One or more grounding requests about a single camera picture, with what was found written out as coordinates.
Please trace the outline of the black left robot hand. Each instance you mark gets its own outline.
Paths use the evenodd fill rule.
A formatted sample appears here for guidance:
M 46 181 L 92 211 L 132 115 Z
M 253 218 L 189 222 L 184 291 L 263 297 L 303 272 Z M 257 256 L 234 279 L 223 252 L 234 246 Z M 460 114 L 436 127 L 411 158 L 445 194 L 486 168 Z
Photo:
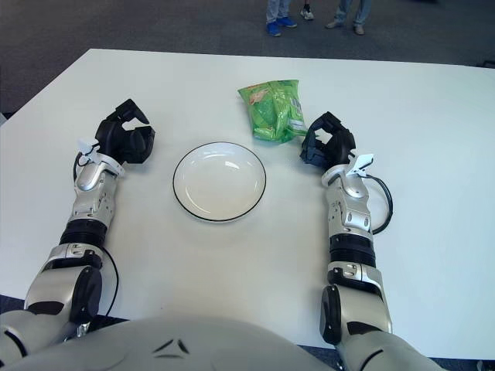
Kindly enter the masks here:
M 152 153 L 155 131 L 137 104 L 127 99 L 100 123 L 95 138 L 98 152 L 120 165 L 142 164 Z

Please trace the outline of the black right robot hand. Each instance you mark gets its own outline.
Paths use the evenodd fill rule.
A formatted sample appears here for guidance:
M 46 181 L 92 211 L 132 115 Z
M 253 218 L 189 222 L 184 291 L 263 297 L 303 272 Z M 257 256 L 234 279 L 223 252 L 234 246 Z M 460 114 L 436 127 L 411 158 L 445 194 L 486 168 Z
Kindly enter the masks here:
M 318 130 L 330 134 L 327 143 L 316 137 Z M 321 168 L 325 172 L 335 165 L 348 165 L 349 155 L 355 148 L 353 134 L 342 125 L 340 119 L 327 111 L 310 125 L 299 157 L 305 164 Z

